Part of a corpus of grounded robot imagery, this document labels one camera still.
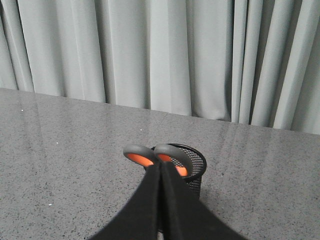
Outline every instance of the speckled stone surface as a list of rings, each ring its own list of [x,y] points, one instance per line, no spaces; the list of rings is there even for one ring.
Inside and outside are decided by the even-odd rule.
[[[0,239],[87,239],[144,170],[126,144],[207,159],[202,202],[250,240],[320,239],[320,136],[0,88]]]

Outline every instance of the gray curtain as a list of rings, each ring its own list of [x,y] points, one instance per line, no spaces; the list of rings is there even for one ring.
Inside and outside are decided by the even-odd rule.
[[[0,0],[0,87],[320,134],[319,0]]]

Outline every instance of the metal mesh cup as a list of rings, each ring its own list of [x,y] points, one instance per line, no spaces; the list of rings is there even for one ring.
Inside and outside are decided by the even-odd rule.
[[[183,177],[183,179],[185,180],[189,188],[194,192],[194,194],[199,198],[200,190],[201,190],[202,175],[205,173],[207,169],[207,161],[205,157],[201,154],[201,152],[199,152],[198,150],[190,146],[182,145],[178,143],[168,143],[168,144],[181,149],[191,159],[192,166],[193,166],[192,174],[188,177]],[[171,158],[171,160],[174,165],[183,167],[183,165],[181,165],[181,163],[175,160],[174,158]]]

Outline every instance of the pen holder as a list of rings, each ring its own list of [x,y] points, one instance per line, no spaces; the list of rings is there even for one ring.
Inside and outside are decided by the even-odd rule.
[[[192,161],[192,174],[191,176],[183,177],[186,184],[189,186],[189,188],[194,192],[194,194],[199,198],[200,197],[200,190],[201,190],[201,180],[202,175],[205,173],[207,169],[207,161],[205,157],[199,152],[198,150],[187,146],[183,144],[178,143],[168,143],[169,145],[172,145],[174,147],[177,147],[184,151],[188,157]],[[175,160],[174,158],[171,159],[173,164],[179,167],[183,167],[180,162]]]

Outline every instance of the scissor handle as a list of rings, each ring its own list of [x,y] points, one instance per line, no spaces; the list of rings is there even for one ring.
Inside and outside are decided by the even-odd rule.
[[[169,144],[158,144],[154,148],[154,154],[157,158],[165,162],[171,162],[176,159],[183,166],[175,166],[180,176],[189,177],[193,171],[193,163],[190,157],[180,148]]]
[[[125,146],[123,148],[123,155],[127,159],[144,167],[149,167],[159,161],[152,149],[139,144]]]

